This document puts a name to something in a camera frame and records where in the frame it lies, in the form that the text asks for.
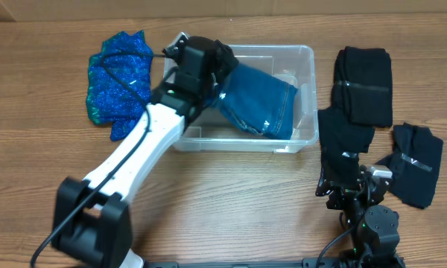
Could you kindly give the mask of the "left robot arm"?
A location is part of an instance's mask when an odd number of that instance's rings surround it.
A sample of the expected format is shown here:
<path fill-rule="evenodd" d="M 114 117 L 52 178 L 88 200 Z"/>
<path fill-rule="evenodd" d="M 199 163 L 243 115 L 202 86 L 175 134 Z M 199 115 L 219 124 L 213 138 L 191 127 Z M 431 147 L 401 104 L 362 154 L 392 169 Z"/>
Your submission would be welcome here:
<path fill-rule="evenodd" d="M 90 267 L 142 268 L 132 249 L 130 204 L 162 154 L 206 108 L 214 87 L 238 65 L 219 40 L 181 33 L 163 51 L 176 65 L 144 103 L 137 125 L 82 181 L 65 179 L 57 190 L 53 230 L 32 256 L 52 245 Z"/>

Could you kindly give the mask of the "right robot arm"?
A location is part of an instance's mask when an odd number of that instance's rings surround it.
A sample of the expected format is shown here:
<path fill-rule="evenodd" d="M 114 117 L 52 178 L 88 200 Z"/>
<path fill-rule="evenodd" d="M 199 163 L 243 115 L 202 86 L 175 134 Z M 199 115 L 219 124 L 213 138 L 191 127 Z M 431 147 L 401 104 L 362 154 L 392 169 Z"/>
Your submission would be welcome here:
<path fill-rule="evenodd" d="M 362 165 L 353 185 L 343 185 L 328 178 L 322 170 L 315 195 L 327 196 L 326 207 L 340 211 L 343 233 L 329 242 L 316 259 L 308 259 L 303 265 L 405 267 L 403 258 L 396 253 L 400 241 L 399 214 L 381 204 L 393 181 L 389 168 Z"/>

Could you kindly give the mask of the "blue denim jeans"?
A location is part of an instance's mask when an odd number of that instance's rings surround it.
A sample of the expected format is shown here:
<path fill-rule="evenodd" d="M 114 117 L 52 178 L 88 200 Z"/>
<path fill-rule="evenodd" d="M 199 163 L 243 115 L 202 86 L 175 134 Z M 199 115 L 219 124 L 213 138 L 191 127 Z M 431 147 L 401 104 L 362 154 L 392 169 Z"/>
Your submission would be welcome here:
<path fill-rule="evenodd" d="M 212 106 L 244 132 L 288 140 L 296 93 L 290 83 L 240 63 L 218 85 Z"/>

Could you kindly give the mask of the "blue sequin fabric bundle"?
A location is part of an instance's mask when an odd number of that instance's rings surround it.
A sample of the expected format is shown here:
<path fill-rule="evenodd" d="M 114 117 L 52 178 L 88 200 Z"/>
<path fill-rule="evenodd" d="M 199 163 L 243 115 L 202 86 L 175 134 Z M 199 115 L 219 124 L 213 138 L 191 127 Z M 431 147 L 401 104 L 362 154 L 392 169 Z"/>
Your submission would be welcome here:
<path fill-rule="evenodd" d="M 89 58 L 87 114 L 93 124 L 111 126 L 111 141 L 126 138 L 143 114 L 152 59 L 144 31 L 119 32 Z"/>

